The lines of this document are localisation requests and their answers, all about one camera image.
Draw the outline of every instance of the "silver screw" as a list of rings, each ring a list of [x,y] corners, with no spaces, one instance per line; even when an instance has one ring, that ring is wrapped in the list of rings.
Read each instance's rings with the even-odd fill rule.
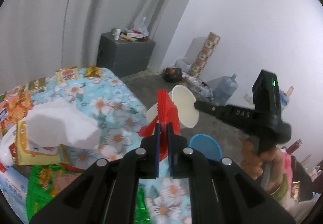
[[[136,149],[137,155],[144,155],[145,153],[146,153],[146,149],[144,149],[144,148],[137,148]]]
[[[187,155],[191,155],[191,154],[193,154],[193,149],[191,149],[191,148],[184,148],[183,149],[183,152],[185,154],[187,154]]]
[[[225,164],[226,166],[230,166],[232,164],[232,160],[228,157],[225,157],[222,159],[222,163]]]
[[[108,163],[108,162],[107,162],[107,160],[106,160],[106,159],[101,158],[101,159],[99,159],[99,160],[96,162],[96,165],[97,165],[97,166],[105,166],[107,163]]]

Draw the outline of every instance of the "patterned cardboard roll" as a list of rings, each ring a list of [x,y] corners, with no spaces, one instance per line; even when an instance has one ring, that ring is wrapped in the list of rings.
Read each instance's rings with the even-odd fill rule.
[[[218,45],[220,39],[220,36],[210,32],[209,37],[207,38],[202,50],[200,51],[197,59],[192,64],[192,67],[188,72],[190,76],[200,76],[200,74],[206,66],[207,61],[213,54],[215,47]]]

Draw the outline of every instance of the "finger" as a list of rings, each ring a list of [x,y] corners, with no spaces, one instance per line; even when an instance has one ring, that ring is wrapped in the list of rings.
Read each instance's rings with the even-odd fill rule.
[[[241,162],[241,167],[253,179],[257,179],[257,177],[261,176],[263,173],[263,169],[261,167],[250,165],[246,161]]]
[[[263,163],[262,159],[256,154],[252,153],[249,150],[243,149],[241,151],[241,155],[245,161],[247,161],[250,165],[260,167]]]
[[[268,151],[260,154],[260,158],[263,161],[273,161],[274,158],[276,157],[276,154],[277,154],[277,148],[273,147],[273,148],[269,149]]]
[[[243,142],[243,149],[249,150],[249,151],[253,151],[254,150],[254,145],[250,140],[246,140]]]

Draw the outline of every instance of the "yellow wrapper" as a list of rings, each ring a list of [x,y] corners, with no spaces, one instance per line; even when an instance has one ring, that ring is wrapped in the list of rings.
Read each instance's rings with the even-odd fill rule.
[[[67,80],[76,79],[80,77],[77,66],[56,70],[55,74],[57,76],[57,84],[62,84],[62,82],[65,82]]]
[[[28,141],[26,137],[26,121],[17,125],[17,164],[19,165],[49,165],[69,163],[66,149],[63,145],[54,148],[41,148]]]
[[[89,66],[84,73],[84,77],[101,77],[101,69],[95,65]]]

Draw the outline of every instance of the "white tissue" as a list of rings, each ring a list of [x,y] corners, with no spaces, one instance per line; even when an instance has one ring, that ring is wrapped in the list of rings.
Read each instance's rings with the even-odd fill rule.
[[[26,116],[27,138],[40,147],[60,144],[84,149],[99,146],[98,122],[83,114],[63,98],[34,106]]]

